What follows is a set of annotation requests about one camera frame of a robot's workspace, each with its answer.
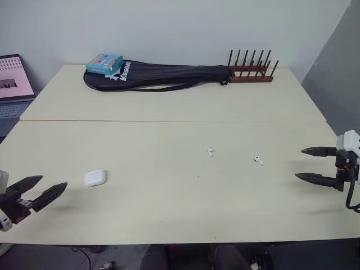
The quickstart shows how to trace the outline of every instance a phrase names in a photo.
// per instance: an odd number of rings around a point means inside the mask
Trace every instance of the white wall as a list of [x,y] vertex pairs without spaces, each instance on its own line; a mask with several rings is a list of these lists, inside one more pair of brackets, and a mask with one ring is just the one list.
[[349,1],[0,0],[0,55],[22,55],[36,90],[102,52],[224,65],[230,49],[272,49],[301,81]]

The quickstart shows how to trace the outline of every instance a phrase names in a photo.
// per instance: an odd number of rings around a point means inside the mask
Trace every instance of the laptop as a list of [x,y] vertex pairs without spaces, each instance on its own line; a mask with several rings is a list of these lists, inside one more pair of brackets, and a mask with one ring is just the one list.
[[34,99],[20,56],[0,56],[0,142]]

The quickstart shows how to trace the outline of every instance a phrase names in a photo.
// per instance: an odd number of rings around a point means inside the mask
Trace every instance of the gray wall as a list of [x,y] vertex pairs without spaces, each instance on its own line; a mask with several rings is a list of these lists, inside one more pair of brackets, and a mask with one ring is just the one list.
[[352,0],[303,87],[336,134],[360,133],[360,0]]
[[18,53],[35,90],[98,53],[224,65],[230,49],[272,49],[299,81],[350,0],[0,0],[0,55]]

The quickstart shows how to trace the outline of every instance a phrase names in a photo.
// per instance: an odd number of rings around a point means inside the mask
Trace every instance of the laptop keyboard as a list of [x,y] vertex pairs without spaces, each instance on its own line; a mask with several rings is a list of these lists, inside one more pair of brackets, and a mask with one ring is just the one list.
[[17,103],[0,106],[0,119],[18,118],[26,110],[30,103]]

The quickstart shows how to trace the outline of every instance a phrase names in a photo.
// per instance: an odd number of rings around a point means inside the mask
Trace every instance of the laptop screen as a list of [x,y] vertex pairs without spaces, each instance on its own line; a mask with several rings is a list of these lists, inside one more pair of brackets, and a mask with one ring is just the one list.
[[0,101],[35,97],[19,55],[0,56]]

